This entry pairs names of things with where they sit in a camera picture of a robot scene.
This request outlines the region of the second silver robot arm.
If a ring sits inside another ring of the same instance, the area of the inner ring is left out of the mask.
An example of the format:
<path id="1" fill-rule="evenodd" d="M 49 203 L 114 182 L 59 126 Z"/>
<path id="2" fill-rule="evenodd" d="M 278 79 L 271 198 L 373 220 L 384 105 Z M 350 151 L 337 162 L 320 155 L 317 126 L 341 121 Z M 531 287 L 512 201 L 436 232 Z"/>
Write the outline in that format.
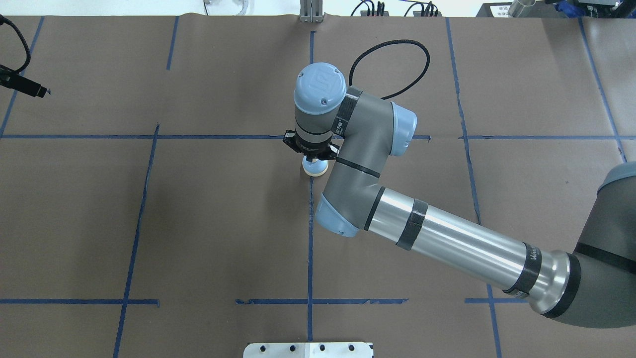
<path id="1" fill-rule="evenodd" d="M 498 288 L 512 300 L 558 322 L 582 328 L 635 324 L 635 164 L 613 167 L 595 192 L 572 252 L 542 250 L 483 225 L 478 195 L 472 219 L 444 210 L 457 198 L 454 176 L 424 198 L 381 183 L 391 156 L 413 140 L 413 111 L 353 86 L 332 64 L 314 63 L 298 75 L 295 129 L 284 141 L 305 154 L 305 171 L 320 176 L 335 162 L 316 205 L 315 221 L 335 234 L 377 234 L 403 250 L 435 259 Z"/>

